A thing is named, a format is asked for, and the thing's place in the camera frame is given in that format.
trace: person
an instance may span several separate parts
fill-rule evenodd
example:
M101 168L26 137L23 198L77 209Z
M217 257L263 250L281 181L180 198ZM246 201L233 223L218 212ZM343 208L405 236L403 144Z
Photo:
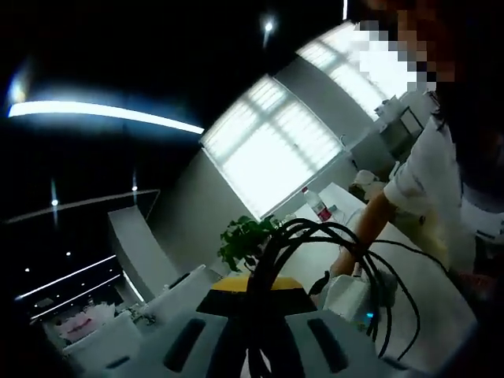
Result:
M366 206L356 235L369 246L398 207L414 212L422 203L438 214L452 269L500 276L504 273L504 130L501 122L488 119L489 107L498 103L487 77L496 72L492 71L495 62L485 60L482 67L477 56L484 48L484 39L478 36L483 36L482 30L488 33L480 23L484 17L464 4L451 7L451 2L368 0L368 4L395 17L399 41L435 73L439 109L406 163ZM351 275L354 264L354 256L341 249L331 276Z

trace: potted plant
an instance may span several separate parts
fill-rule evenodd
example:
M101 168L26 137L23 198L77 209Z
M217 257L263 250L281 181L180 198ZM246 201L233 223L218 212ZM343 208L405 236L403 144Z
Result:
M237 221L229 223L226 231L220 234L220 240L224 245L217 255L234 272L238 272L236 260L244 258L247 265L255 266L256 261L262 256L265 242L277 227L273 215L261 222L242 216Z

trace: plastic bottle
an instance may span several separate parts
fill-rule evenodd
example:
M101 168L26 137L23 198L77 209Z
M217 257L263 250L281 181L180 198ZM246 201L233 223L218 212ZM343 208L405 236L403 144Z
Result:
M322 198L317 193L309 191L307 187L304 187L301 192L305 195L305 201L309 207L315 212L322 222L325 222L331 218L331 212L328 207L325 205Z

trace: cable bundle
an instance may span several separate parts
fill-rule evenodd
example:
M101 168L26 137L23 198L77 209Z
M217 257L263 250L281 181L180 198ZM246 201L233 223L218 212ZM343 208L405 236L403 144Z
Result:
M345 240L342 236L340 236L335 230L340 230L345 232L350 238L351 241ZM322 231L325 233L325 236L313 236L315 232ZM374 252L368 250L366 246L363 246L358 237L347 227L342 226L341 224L337 224L334 222L326 222L326 223L316 223L307 219L295 219L287 222L282 227L278 228L272 235L272 238L269 240L263 255L261 256L256 269L250 275L248 286L247 286L247 300L250 304L250 313L254 313L258 315L258 313L262 309L262 305L264 305L264 298L268 294L268 291L271 290L273 283L275 282L276 277L280 273L280 270L283 268L289 257L303 244L303 243L334 243L340 246L344 246L347 248L356 258L356 261L361 264L361 267L365 270L369 283L371 286L371 298L373 300L373 306L375 307L375 311L379 310L379 297L381 293L386 291L386 287L384 284L384 279L382 277L381 272L376 267L373 259L384 264L387 269L391 272L391 274L396 278L399 286L404 291L406 297L411 304L413 311L415 312L415 316L417 317L417 329L413 335L408 346L405 350L399 355L398 360L400 360L407 352L410 350L411 346L415 343L418 334L420 333L420 313L418 311L417 304L413 300L413 297L408 292L405 284L402 282L401 278L398 276L397 272L394 268L385 261L381 256L375 254ZM423 254L428 256L432 260L436 261L443 270L447 273L443 265L434 259L433 257L424 254L419 250L414 250L408 246L405 246L398 242L392 242L387 240L377 240L375 243L390 243L394 245L404 246L406 249L411 250L418 254ZM386 313L387 313L387 331L385 334L384 344L378 353L378 357L382 357L387 349L387 346L391 337L391 328L392 328L392 313L391 307L389 303L385 303ZM377 327L377 317L373 317L371 320L371 324L369 325L367 335L372 336L372 340L376 341L376 334L378 332ZM249 365L250 365L250 373L252 376L264 376L269 377L271 373L266 368L265 363L261 356L261 351L258 347L258 341L255 339L254 326L250 328L250 344L249 344Z

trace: dark ceiling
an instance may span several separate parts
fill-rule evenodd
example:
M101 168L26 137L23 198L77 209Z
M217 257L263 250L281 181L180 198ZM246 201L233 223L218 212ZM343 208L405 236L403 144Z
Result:
M28 99L67 99L61 93L97 103L115 98L208 129L257 79L283 68L298 48L340 24L343 0L1 7L4 94L12 78L23 74ZM360 7L350 1L349 15ZM267 17L275 29L264 47ZM199 135L152 124L67 115L8 119L9 103L3 104L4 222L49 208L51 188L62 205L129 192L133 180L139 190L170 188L200 148ZM154 198L145 201L150 208ZM2 249L15 256L12 294L109 254L106 213L130 202L63 210L57 227L49 214L4 225L8 237L2 243L8 247ZM75 251L71 259L67 250ZM27 275L26 264L38 269ZM107 272L96 276L104 280Z

